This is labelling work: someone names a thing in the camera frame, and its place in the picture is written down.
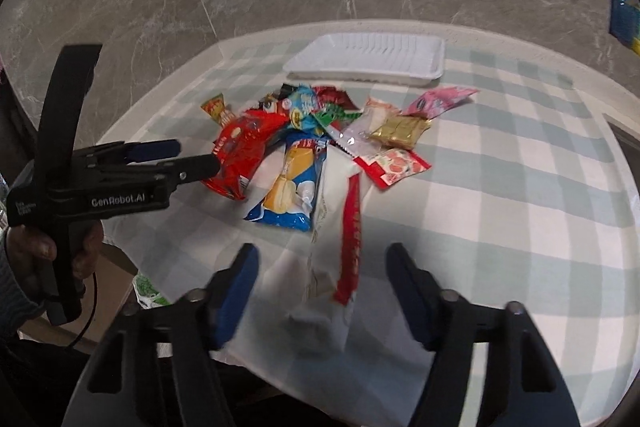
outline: white snack package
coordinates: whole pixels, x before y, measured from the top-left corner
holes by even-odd
[[[314,216],[302,302],[289,328],[304,351],[343,351],[351,324],[360,261],[360,195],[371,183],[336,147],[327,149]]]

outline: green candy wrapper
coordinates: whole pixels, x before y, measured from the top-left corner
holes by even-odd
[[[329,132],[328,128],[341,131],[353,123],[354,120],[357,120],[362,115],[362,111],[344,110],[335,103],[327,103],[324,108],[314,111],[312,115],[318,120],[322,128]]]
[[[149,308],[159,308],[160,306],[168,306],[171,304],[167,299],[160,295],[160,292],[154,288],[151,281],[142,273],[133,277],[133,289],[136,292],[138,304],[145,310]]]

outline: sleeve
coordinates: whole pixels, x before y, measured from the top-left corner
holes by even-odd
[[[15,280],[6,256],[4,235],[4,232],[0,234],[0,337],[10,337],[44,308],[41,303],[31,301]]]

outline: candy wrapper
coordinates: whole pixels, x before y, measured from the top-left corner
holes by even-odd
[[[339,105],[327,103],[324,108],[313,111],[313,117],[327,133],[340,132],[361,117],[360,111],[344,110]]]
[[[435,87],[420,95],[402,114],[433,120],[476,92],[478,90],[471,87]]]
[[[324,129],[334,139],[338,147],[356,156],[371,156],[382,151],[380,142],[369,138],[369,134],[375,131],[390,116],[400,113],[400,110],[390,103],[369,98],[362,111],[362,115],[349,126],[336,131],[331,126]]]
[[[225,97],[221,92],[207,100],[207,102],[203,103],[200,107],[217,122],[220,127],[224,127],[236,119],[236,115],[225,107]]]
[[[289,118],[290,129],[321,136],[322,129],[318,126],[316,119],[311,116],[311,113],[318,110],[319,107],[318,97],[308,86],[297,87],[287,98],[271,101],[262,99],[262,102],[258,102],[258,108],[263,111],[286,115]]]
[[[136,292],[138,304],[140,304],[143,309],[148,310],[150,308],[159,308],[171,304],[160,295],[160,292],[153,287],[151,281],[142,275],[142,273],[138,272],[138,274],[133,277],[132,284],[133,290]]]
[[[312,89],[318,97],[320,107],[325,107],[328,103],[331,103],[346,111],[359,110],[343,89],[338,89],[335,86],[314,86]]]
[[[245,219],[307,232],[311,230],[311,213],[327,140],[295,132],[287,136],[286,142],[282,171],[271,190]]]
[[[266,112],[278,112],[278,101],[284,100],[291,95],[298,86],[292,86],[291,84],[282,84],[280,89],[274,92],[270,92],[268,95],[258,100],[255,109],[260,109]]]
[[[373,156],[359,156],[354,161],[382,190],[400,180],[431,168],[413,151],[389,149]]]
[[[244,192],[262,162],[267,144],[289,119],[277,113],[250,109],[222,128],[212,153],[220,171],[203,180],[211,190],[232,200],[244,200]]]
[[[388,147],[413,149],[418,139],[431,127],[431,120],[418,116],[390,116],[369,137]]]
[[[289,312],[287,323],[306,351],[344,350],[360,273],[360,195],[369,187],[351,157],[329,147],[318,188],[313,243],[306,269],[299,270],[304,273],[303,298]]]

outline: dark clothing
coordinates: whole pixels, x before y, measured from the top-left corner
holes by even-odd
[[[87,355],[73,349],[15,337],[0,341],[0,369],[38,427],[59,427],[62,423],[66,406],[87,360]],[[171,358],[159,359],[159,362],[167,420],[171,427],[179,427],[182,422],[172,384]],[[246,404],[247,398],[268,385],[243,367],[213,360],[211,363],[216,366],[227,404],[238,427],[344,425],[286,395]]]
[[[43,311],[42,303],[31,301],[18,285],[5,249],[5,234],[0,232],[0,339],[14,335],[26,320]]]

